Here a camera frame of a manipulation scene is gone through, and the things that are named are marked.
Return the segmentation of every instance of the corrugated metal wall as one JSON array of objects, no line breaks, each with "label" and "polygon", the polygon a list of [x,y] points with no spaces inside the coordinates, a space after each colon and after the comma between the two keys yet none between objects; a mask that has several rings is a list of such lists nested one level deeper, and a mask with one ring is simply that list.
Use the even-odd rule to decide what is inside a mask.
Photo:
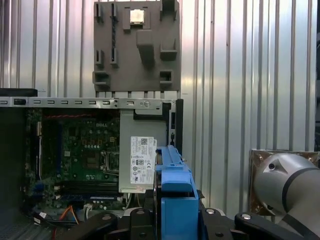
[{"label": "corrugated metal wall", "polygon": [[0,86],[41,97],[185,99],[207,206],[248,203],[252,148],[313,150],[317,0],[183,0],[181,92],[95,93],[93,0],[3,0]]}]

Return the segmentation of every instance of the gray fixture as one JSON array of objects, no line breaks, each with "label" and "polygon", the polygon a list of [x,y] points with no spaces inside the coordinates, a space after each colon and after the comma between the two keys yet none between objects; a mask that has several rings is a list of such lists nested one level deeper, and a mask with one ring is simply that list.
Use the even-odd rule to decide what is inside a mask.
[{"label": "gray fixture", "polygon": [[180,16],[176,0],[95,2],[97,92],[180,89]]}]

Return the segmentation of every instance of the green motherboard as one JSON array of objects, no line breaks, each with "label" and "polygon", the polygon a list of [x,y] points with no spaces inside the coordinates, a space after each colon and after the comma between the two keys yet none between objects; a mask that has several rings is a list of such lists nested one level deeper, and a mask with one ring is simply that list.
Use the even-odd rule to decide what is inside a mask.
[{"label": "green motherboard", "polygon": [[[26,131],[25,192],[39,198],[40,206],[100,202],[103,205],[93,208],[122,209],[123,203],[114,197],[119,181],[119,112],[95,117],[92,111],[32,108]],[[113,198],[105,192],[108,188]]]}]

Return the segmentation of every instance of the metal panel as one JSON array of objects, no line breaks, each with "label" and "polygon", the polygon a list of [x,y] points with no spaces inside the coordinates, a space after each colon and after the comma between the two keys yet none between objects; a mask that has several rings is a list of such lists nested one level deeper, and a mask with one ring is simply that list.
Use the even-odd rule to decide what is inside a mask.
[{"label": "metal panel", "polygon": [[317,0],[180,0],[181,91],[98,94],[94,1],[2,1],[0,87],[181,96],[183,155],[204,203],[229,216],[247,208],[250,149],[314,148]]},{"label": "metal panel", "polygon": [[207,206],[246,210],[250,149],[313,149],[316,11],[316,0],[183,1],[183,155]]}]

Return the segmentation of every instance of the metal frame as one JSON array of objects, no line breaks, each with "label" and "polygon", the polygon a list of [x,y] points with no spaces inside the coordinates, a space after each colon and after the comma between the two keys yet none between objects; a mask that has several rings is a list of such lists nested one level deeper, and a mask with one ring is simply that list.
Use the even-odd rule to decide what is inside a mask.
[{"label": "metal frame", "polygon": [[162,114],[162,103],[174,106],[176,101],[149,98],[0,97],[0,108],[135,109],[152,110],[157,115]]}]

